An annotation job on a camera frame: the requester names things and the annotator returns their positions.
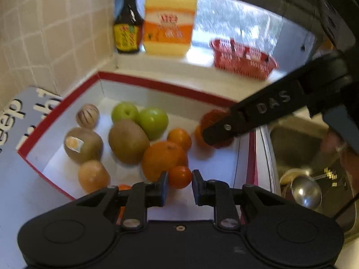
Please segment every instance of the orange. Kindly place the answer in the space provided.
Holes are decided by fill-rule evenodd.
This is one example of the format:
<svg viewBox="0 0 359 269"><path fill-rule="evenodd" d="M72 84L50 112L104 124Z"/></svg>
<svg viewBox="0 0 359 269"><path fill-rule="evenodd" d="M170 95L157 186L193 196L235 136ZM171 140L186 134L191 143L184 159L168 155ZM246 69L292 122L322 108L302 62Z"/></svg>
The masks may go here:
<svg viewBox="0 0 359 269"><path fill-rule="evenodd" d="M150 146L142 158L142 170L147 180L156 182L162 171L188 166L186 152L176 143L163 141Z"/></svg>
<svg viewBox="0 0 359 269"><path fill-rule="evenodd" d="M121 191L121 190L130 190L132 187L130 185L126 185L126 184L120 184L118 186L118 190Z"/></svg>
<svg viewBox="0 0 359 269"><path fill-rule="evenodd" d="M185 166L177 166L168 172L168 184L172 188L183 189L192 181L192 172Z"/></svg>
<svg viewBox="0 0 359 269"><path fill-rule="evenodd" d="M118 186L118 190L121 191L121 190L130 190L132 187L129 186L129 185L126 185L126 184L120 184ZM116 224L120 224L121 223L121 218L123 216L123 212L125 211L125 206L121 206L120 208L120 214L118 215L118 218L117 218L117 221L116 221Z"/></svg>
<svg viewBox="0 0 359 269"><path fill-rule="evenodd" d="M221 119L225 118L227 115L229 115L229 111L223 111L219 109L213 109L209 112L207 112L205 115L202 116L200 125L201 125L201 132L206 129L207 127L212 126L216 122L220 121ZM219 142L213 145L214 148L224 148L228 147L232 144L234 138L230 138L226 141Z"/></svg>
<svg viewBox="0 0 359 269"><path fill-rule="evenodd" d="M192 146L190 135L182 128L172 129L167 136L167 140L180 145L185 152Z"/></svg>
<svg viewBox="0 0 359 269"><path fill-rule="evenodd" d="M207 148L207 149L212 148L210 145L206 144L205 141L203 140L201 126L196 127L193 135L195 136L196 143L199 147Z"/></svg>
<svg viewBox="0 0 359 269"><path fill-rule="evenodd" d="M100 161L90 160L80 166L78 180L82 189L87 193L91 193L107 187L111 178Z"/></svg>

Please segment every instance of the bottle label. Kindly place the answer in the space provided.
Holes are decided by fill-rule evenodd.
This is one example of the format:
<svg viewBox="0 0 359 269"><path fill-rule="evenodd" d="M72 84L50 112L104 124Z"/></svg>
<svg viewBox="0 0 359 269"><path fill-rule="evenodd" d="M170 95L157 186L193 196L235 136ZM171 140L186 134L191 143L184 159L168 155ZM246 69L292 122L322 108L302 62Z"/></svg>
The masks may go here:
<svg viewBox="0 0 359 269"><path fill-rule="evenodd" d="M147 7L144 41L190 44L195 12L176 9L168 11Z"/></svg>
<svg viewBox="0 0 359 269"><path fill-rule="evenodd" d="M128 24L114 26L114 38L118 50L128 52L139 47L139 27Z"/></svg>

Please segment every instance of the red plastic basket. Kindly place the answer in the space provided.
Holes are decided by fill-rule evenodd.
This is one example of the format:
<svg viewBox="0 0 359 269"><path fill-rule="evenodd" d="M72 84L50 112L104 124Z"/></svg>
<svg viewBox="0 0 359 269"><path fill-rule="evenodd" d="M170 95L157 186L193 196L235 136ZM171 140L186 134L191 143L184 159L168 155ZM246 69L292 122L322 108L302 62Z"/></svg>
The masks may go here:
<svg viewBox="0 0 359 269"><path fill-rule="evenodd" d="M215 39L210 42L210 46L214 51L214 65L218 69L266 80L273 69L279 68L270 55L233 39Z"/></svg>

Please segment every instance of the red and white box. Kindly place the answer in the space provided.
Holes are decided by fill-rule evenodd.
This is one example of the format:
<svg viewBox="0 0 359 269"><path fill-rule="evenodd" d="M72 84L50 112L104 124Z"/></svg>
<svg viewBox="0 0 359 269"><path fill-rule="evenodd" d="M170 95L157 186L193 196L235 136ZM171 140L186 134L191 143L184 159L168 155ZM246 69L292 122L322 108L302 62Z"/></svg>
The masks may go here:
<svg viewBox="0 0 359 269"><path fill-rule="evenodd" d="M192 134L205 113L213 108L227 108L235 103L229 99L163 82L98 72L55 107L37 126L18 153L40 177L70 199L84 196L86 193L78 182L79 165L65 153L63 139L71 128L77 126L75 117L78 110L85 103L91 103L100 111L100 120L94 131L104 142L101 162L111 176L111 185L133 185L145 181L141 165L121 164L115 159L108 145L108 132L112 126L111 111L121 101L131 101L139 109L157 107L167 112L169 125L159 140L165 140L168 131L176 127L184 128ZM193 140L188 161L189 168L200 170L204 180L217 179L235 188L241 188L245 183L258 184L254 132L236 138L231 146L215 150L211 155L204 153ZM148 218L212 219L213 208L196 206L189 185L181 190L170 190L166 206L149 208Z"/></svg>

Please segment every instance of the orange label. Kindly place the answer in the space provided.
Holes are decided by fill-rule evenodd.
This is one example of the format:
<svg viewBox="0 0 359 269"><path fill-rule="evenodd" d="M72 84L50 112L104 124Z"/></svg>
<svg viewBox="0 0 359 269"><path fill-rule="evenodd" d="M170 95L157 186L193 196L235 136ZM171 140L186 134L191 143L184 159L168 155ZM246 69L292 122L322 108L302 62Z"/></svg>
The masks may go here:
<svg viewBox="0 0 359 269"><path fill-rule="evenodd" d="M190 44L195 12L146 8L144 41Z"/></svg>

